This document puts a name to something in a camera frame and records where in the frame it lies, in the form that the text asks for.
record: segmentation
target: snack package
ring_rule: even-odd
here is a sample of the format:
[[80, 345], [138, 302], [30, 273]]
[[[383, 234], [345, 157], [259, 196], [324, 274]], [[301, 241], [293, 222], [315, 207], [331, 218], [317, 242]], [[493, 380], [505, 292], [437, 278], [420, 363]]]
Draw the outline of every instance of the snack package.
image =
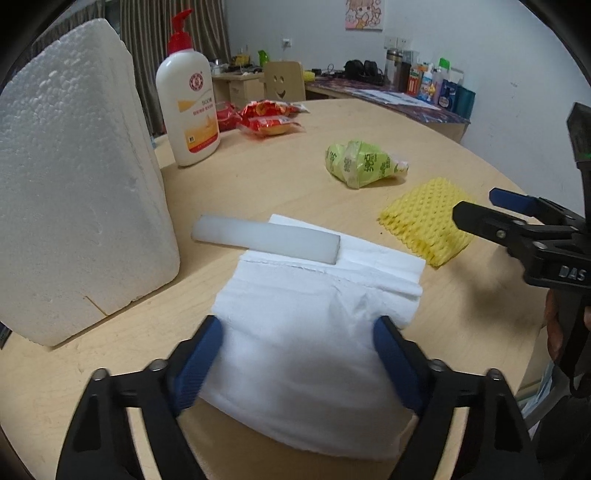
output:
[[273, 135], [283, 135], [293, 130], [303, 130], [303, 127], [295, 120], [280, 115], [243, 118], [238, 128], [243, 132], [259, 137], [271, 137]]
[[310, 111], [301, 103], [276, 102], [274, 100], [261, 100], [251, 102], [240, 112], [243, 119], [256, 116], [288, 116], [292, 113], [303, 113]]
[[230, 102], [216, 103], [217, 124], [220, 126], [220, 132], [234, 130], [241, 120], [240, 115]]
[[351, 141], [331, 145], [326, 151], [326, 170], [352, 189], [387, 177], [404, 178], [408, 163], [383, 152], [376, 145]]

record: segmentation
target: human hand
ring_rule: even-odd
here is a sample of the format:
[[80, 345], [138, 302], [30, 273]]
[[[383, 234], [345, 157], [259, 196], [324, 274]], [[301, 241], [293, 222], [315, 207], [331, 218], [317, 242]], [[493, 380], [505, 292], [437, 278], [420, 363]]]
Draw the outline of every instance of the human hand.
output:
[[[564, 335], [558, 323], [558, 299], [554, 290], [548, 290], [546, 294], [544, 319], [546, 320], [546, 329], [548, 330], [548, 353], [550, 354], [550, 358], [556, 361], [562, 348]], [[585, 307], [583, 321], [585, 322], [585, 326], [591, 330], [591, 307]]]

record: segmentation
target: round wooden table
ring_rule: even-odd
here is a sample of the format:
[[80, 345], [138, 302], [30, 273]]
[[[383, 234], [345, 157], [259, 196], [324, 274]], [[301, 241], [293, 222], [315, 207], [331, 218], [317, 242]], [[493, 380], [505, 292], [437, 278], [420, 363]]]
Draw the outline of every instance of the round wooden table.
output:
[[[318, 100], [299, 116], [304, 133], [259, 140], [223, 135], [218, 151], [178, 168], [168, 142], [158, 160], [181, 255], [178, 277], [56, 348], [13, 335], [0, 351], [0, 424], [37, 480], [53, 479], [74, 408], [99, 367], [112, 374], [143, 369], [189, 338], [230, 279], [242, 251], [191, 241], [202, 213], [267, 220], [279, 213], [407, 249], [376, 221], [413, 187], [443, 176], [479, 203], [488, 191], [518, 188], [489, 164], [444, 136], [361, 100]], [[324, 167], [326, 148], [351, 139], [380, 145], [410, 163], [405, 182], [382, 180], [350, 190]], [[521, 266], [496, 245], [476, 238], [447, 265], [427, 267], [424, 295], [404, 335], [432, 358], [459, 371], [499, 368], [516, 390], [543, 321], [544, 291], [521, 280]], [[138, 454], [148, 480], [159, 478], [138, 411], [131, 411]], [[454, 423], [438, 478], [448, 478], [462, 433]], [[210, 479], [386, 479], [392, 462], [339, 459], [279, 444], [203, 401], [181, 426]]]

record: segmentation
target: red snack bag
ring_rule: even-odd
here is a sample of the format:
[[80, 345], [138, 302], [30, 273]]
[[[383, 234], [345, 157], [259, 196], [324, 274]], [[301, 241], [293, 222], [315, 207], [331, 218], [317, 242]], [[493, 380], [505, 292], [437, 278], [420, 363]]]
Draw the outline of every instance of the red snack bag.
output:
[[283, 135], [294, 129], [303, 129], [303, 127], [286, 116], [255, 116], [253, 118], [243, 118], [238, 128], [243, 132], [251, 133], [259, 137], [271, 137], [273, 135]]
[[300, 103], [276, 102], [274, 100], [261, 100], [251, 102], [240, 112], [242, 118], [253, 118], [256, 116], [280, 116], [291, 115], [292, 113], [308, 112], [309, 110]]
[[240, 115], [236, 111], [236, 107], [230, 102], [216, 103], [216, 112], [217, 124], [220, 126], [220, 132], [234, 130], [241, 120]]

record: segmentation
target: wall outlet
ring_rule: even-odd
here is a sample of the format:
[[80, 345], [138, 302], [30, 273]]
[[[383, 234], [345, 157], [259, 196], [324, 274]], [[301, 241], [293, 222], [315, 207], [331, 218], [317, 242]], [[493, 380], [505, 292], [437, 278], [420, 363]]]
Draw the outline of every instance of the wall outlet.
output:
[[397, 48], [398, 50], [408, 50], [410, 40], [407, 38], [393, 37], [386, 35], [384, 38], [384, 48]]

